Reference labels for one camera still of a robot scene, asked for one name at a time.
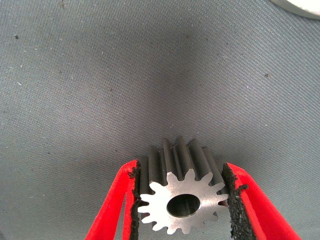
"metal gear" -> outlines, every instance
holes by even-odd
[[[152,222],[154,231],[167,227],[171,235],[217,221],[229,195],[210,150],[196,139],[186,145],[181,136],[176,144],[164,139],[162,145],[160,150],[152,146],[148,157],[140,159],[142,222]]]

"gear bore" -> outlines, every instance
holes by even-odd
[[[167,227],[173,234],[191,227],[203,229],[204,221],[217,221],[217,212],[227,209],[229,195],[210,150],[196,139],[186,145],[183,137],[175,144],[167,139],[162,149],[151,146],[148,157],[140,159],[140,197],[138,212],[153,230]]]

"gray fabric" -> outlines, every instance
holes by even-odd
[[[177,135],[319,238],[320,21],[267,0],[2,0],[0,19],[0,239],[83,239],[120,166]],[[229,231],[227,212],[139,233]]]

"textured cloth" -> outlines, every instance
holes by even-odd
[[[320,21],[268,0],[0,0],[0,19],[1,240],[83,239],[118,169],[178,135],[319,239]],[[230,239],[219,216],[139,237]]]

